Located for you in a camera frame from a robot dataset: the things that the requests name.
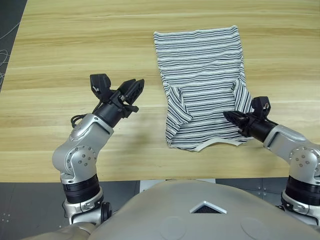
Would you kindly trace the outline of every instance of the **folded shirt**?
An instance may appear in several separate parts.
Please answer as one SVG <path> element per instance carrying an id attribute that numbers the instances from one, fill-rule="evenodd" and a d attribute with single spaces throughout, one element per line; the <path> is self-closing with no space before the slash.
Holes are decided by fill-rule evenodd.
<path id="1" fill-rule="evenodd" d="M 237 26 L 155 32 L 154 44 L 168 102 L 168 145 L 198 152 L 214 143 L 248 141 L 223 115 L 252 112 Z"/>

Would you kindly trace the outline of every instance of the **wooden table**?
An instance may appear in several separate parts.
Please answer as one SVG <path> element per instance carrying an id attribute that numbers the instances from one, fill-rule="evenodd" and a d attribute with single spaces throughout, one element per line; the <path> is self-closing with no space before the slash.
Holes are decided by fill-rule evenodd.
<path id="1" fill-rule="evenodd" d="M 269 96 L 273 121 L 320 143 L 318 0 L 29 0 L 0 94 L 0 182 L 59 182 L 53 151 L 70 117 L 97 99 L 89 75 L 116 88 L 144 78 L 140 111 L 100 152 L 101 181 L 288 175 L 285 161 L 251 140 L 203 151 L 168 148 L 167 101 L 153 32 L 237 25 L 251 94 Z"/>

